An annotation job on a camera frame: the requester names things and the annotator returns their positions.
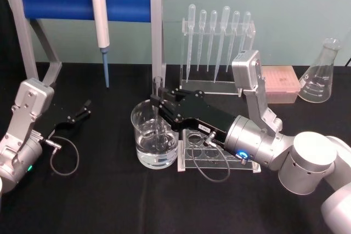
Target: blue led light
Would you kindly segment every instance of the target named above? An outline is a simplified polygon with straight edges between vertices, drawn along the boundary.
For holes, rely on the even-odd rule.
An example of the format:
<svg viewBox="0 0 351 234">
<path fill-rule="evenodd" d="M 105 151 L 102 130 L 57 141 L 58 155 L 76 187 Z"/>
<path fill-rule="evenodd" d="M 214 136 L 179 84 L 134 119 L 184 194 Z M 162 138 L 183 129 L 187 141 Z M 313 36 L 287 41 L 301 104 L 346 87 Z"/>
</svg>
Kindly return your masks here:
<svg viewBox="0 0 351 234">
<path fill-rule="evenodd" d="M 244 159 L 248 159 L 248 155 L 247 155 L 247 153 L 245 153 L 244 151 L 239 151 L 237 154 L 238 154 L 239 156 L 241 156 L 242 158 L 244 158 Z"/>
</svg>

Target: plastic dropper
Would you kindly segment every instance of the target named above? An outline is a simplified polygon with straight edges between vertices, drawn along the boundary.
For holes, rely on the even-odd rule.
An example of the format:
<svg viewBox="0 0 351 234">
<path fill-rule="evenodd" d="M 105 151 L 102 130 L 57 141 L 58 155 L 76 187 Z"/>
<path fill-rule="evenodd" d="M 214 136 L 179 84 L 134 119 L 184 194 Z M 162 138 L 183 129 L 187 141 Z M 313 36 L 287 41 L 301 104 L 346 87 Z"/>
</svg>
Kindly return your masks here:
<svg viewBox="0 0 351 234">
<path fill-rule="evenodd" d="M 242 36 L 239 45 L 239 52 L 242 52 L 244 49 L 246 31 L 248 30 L 248 24 L 250 23 L 251 13 L 249 11 L 245 12 L 244 19 L 242 21 Z"/>
<path fill-rule="evenodd" d="M 229 15 L 230 15 L 230 7 L 225 6 L 222 11 L 222 18 L 220 20 L 220 38 L 219 38 L 219 47 L 218 47 L 218 53 L 217 53 L 217 60 L 216 60 L 216 68 L 214 70 L 214 79 L 213 82 L 216 82 L 218 70 L 219 70 L 219 64 L 220 64 L 220 57 L 222 56 L 222 49 L 223 49 L 223 42 L 224 42 L 224 35 L 225 35 L 225 30 L 227 29 L 228 25 L 228 20 L 229 20 Z"/>
<path fill-rule="evenodd" d="M 189 5 L 189 12 L 188 12 L 189 41 L 188 41 L 188 58 L 186 59 L 186 82 L 188 82 L 189 73 L 190 73 L 191 50 L 193 46 L 193 34 L 194 34 L 194 26 L 195 26 L 195 10 L 196 10 L 196 7 L 194 4 Z"/>
<path fill-rule="evenodd" d="M 235 39 L 235 36 L 236 36 L 236 29 L 237 29 L 237 26 L 239 24 L 239 18 L 240 18 L 240 12 L 239 11 L 234 11 L 233 19 L 231 21 L 231 33 L 232 33 L 232 35 L 230 36 L 230 40 L 229 40 L 229 48 L 228 48 L 228 56 L 227 56 L 227 68 L 225 69 L 226 72 L 228 72 L 231 52 L 233 51 L 234 39 Z"/>
<path fill-rule="evenodd" d="M 208 65 L 210 64 L 213 36 L 214 36 L 214 30 L 216 29 L 216 24 L 217 24 L 217 11 L 213 10 L 211 12 L 211 17 L 210 17 L 210 39 L 208 40 L 207 71 L 208 71 Z"/>
<path fill-rule="evenodd" d="M 207 12 L 206 10 L 201 10 L 200 11 L 200 20 L 199 20 L 199 45 L 197 46 L 197 71 L 199 71 L 199 64 L 201 60 L 201 49 L 202 49 L 202 38 L 203 38 L 203 32 L 205 31 L 205 24 L 206 24 L 206 15 Z"/>
</svg>

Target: blue pipette tip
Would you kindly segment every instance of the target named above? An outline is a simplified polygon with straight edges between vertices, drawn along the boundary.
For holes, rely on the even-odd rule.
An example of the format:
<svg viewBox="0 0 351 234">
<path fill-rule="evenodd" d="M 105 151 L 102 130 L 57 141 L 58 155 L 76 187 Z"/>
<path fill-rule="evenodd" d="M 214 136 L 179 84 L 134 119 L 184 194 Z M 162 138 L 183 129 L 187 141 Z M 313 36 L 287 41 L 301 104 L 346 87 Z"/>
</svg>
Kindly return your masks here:
<svg viewBox="0 0 351 234">
<path fill-rule="evenodd" d="M 103 63 L 104 63 L 104 73 L 105 73 L 105 83 L 106 83 L 106 88 L 110 87 L 110 81 L 109 81 L 109 63 L 107 61 L 107 53 L 103 53 Z"/>
</svg>

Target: pipette tip box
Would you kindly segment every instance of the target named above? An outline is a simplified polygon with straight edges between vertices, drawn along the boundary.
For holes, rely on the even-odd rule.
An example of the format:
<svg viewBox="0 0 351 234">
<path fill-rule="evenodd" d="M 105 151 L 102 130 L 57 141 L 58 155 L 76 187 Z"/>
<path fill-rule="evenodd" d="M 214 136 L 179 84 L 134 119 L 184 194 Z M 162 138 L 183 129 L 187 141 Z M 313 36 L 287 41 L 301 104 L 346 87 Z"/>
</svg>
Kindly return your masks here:
<svg viewBox="0 0 351 234">
<path fill-rule="evenodd" d="M 300 92 L 300 83 L 292 66 L 262 66 L 269 104 L 293 104 Z"/>
</svg>

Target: black table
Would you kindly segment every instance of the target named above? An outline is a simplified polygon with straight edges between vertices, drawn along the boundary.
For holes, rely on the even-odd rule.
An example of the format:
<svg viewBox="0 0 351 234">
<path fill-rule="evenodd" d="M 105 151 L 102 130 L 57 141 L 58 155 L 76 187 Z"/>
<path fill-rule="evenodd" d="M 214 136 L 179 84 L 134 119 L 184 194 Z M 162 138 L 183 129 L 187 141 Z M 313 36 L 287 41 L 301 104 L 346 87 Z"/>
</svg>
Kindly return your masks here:
<svg viewBox="0 0 351 234">
<path fill-rule="evenodd" d="M 41 75 L 46 65 L 39 65 Z M 300 76 L 305 67 L 296 67 Z M 176 87 L 179 66 L 167 67 L 166 84 Z M 1 69 L 0 131 L 5 133 L 22 66 Z M 320 206 L 332 194 L 322 182 L 308 196 L 279 183 L 277 172 L 233 171 L 222 184 L 197 170 L 177 172 L 143 167 L 136 156 L 130 112 L 151 91 L 150 65 L 111 65 L 111 88 L 104 88 L 101 65 L 64 64 L 49 111 L 37 122 L 44 131 L 92 100 L 91 118 L 71 139 L 80 151 L 77 173 L 63 178 L 49 167 L 50 146 L 14 191 L 2 197 L 0 233 L 331 233 Z M 310 130 L 351 143 L 351 69 L 335 67 L 332 97 L 323 104 L 297 99 L 270 105 L 283 133 Z M 207 95 L 208 103 L 248 116 L 235 96 Z M 58 158 L 72 168 L 74 157 Z M 210 171 L 221 177 L 224 171 Z"/>
</svg>

